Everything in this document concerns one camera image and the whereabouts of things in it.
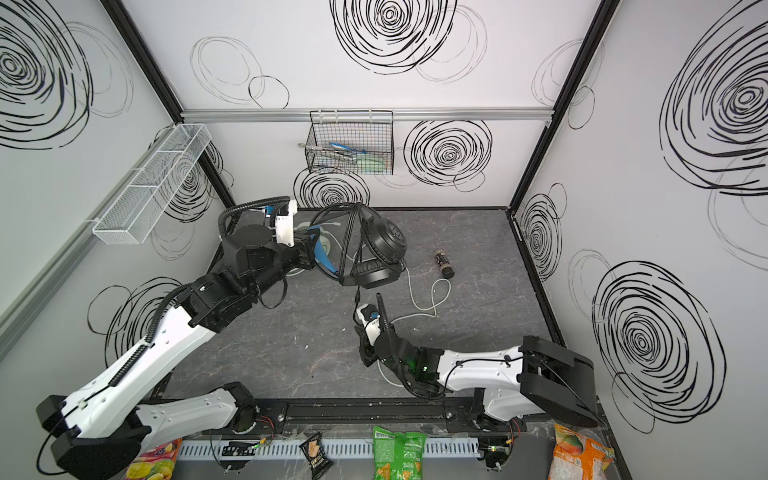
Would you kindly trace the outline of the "black blue headphones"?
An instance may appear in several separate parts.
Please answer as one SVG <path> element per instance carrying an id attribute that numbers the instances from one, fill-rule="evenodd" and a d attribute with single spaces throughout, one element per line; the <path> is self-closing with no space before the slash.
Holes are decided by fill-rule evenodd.
<path id="1" fill-rule="evenodd" d="M 371 290 L 398 280 L 405 270 L 407 240 L 401 229 L 362 202 L 344 202 L 321 209 L 310 221 L 308 234 L 320 234 L 326 220 L 345 217 L 339 260 L 315 254 L 314 263 L 344 287 Z"/>

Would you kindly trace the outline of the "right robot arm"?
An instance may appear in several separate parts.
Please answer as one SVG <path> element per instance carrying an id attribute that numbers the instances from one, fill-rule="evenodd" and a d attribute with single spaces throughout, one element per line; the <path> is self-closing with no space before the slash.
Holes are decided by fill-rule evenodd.
<path id="1" fill-rule="evenodd" d="M 492 420 L 544 413 L 579 427 L 600 423 L 594 363 L 562 345 L 526 336 L 519 346 L 489 352 L 416 346 L 397 333 L 381 295 L 356 304 L 353 317 L 363 363 L 388 369 L 417 398 L 480 389 L 480 414 Z"/>

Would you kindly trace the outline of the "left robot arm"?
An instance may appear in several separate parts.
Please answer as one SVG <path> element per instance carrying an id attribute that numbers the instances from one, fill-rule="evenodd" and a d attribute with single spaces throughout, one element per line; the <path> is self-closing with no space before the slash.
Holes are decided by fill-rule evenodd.
<path id="1" fill-rule="evenodd" d="M 295 239 L 297 203 L 279 196 L 236 205 L 218 218 L 221 259 L 197 280 L 159 302 L 145 335 L 95 379 L 36 408 L 60 475 L 110 479 L 140 454 L 204 430 L 250 429 L 255 398 L 240 382 L 169 403 L 145 396 L 187 356 L 226 329 L 273 286 L 305 268 L 313 237 Z"/>

